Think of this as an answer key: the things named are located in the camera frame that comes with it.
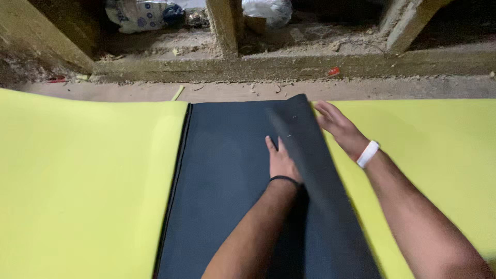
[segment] concrete floor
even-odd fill
[[[299,82],[143,83],[91,82],[28,83],[11,89],[103,102],[169,101],[179,85],[186,88],[178,100],[191,103],[281,100],[305,93],[309,100],[377,100],[432,98],[496,98],[496,80],[484,76],[438,76],[371,79],[333,79]]]

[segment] black hair tie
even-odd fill
[[[284,176],[284,175],[276,175],[274,177],[272,177],[270,180],[269,180],[269,183],[272,181],[272,180],[276,180],[276,179],[284,179],[284,180],[287,180],[291,183],[293,183],[296,187],[296,189],[300,189],[301,186],[302,186],[302,183],[298,183],[298,181],[294,180],[293,178],[291,177],[288,177],[288,176]]]

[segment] white plastic bag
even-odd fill
[[[121,26],[119,32],[126,34],[161,29],[184,14],[181,7],[166,0],[106,0],[105,11]]]
[[[267,18],[269,28],[284,27],[293,13],[290,0],[242,0],[241,5],[246,15]]]

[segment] red scrap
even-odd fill
[[[335,75],[338,75],[339,74],[339,67],[334,67],[334,68],[331,68],[329,70],[329,72],[327,73],[327,76],[328,77],[331,77],[331,76],[335,76]]]
[[[55,77],[51,77],[47,82],[48,83],[57,83],[57,82],[66,82],[66,80],[65,80],[65,76],[56,75]]]

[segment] yellow foam mat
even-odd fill
[[[0,89],[0,278],[151,278],[186,108]]]
[[[337,101],[467,236],[496,259],[496,100]],[[336,168],[388,279],[413,278],[364,172],[324,133]]]

